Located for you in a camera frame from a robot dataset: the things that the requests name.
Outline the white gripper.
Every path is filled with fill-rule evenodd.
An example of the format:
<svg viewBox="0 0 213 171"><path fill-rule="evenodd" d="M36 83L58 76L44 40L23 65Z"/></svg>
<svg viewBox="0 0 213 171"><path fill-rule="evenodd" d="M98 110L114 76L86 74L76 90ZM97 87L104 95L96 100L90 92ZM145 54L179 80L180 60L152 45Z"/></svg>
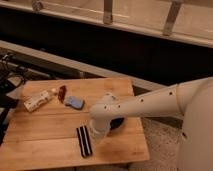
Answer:
<svg viewBox="0 0 213 171"><path fill-rule="evenodd" d="M90 135L93 140L103 139L110 131L110 123L92 119L89 122Z"/></svg>

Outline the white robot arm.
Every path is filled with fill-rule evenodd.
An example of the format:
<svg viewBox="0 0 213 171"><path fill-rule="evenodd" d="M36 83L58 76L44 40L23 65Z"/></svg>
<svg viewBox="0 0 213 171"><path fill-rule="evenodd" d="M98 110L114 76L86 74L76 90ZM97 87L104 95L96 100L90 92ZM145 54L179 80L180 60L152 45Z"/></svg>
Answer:
<svg viewBox="0 0 213 171"><path fill-rule="evenodd" d="M91 136L94 140L103 139L113 119L176 114L183 116L177 170L213 171L213 77L178 83L125 100L108 93L90 108Z"/></svg>

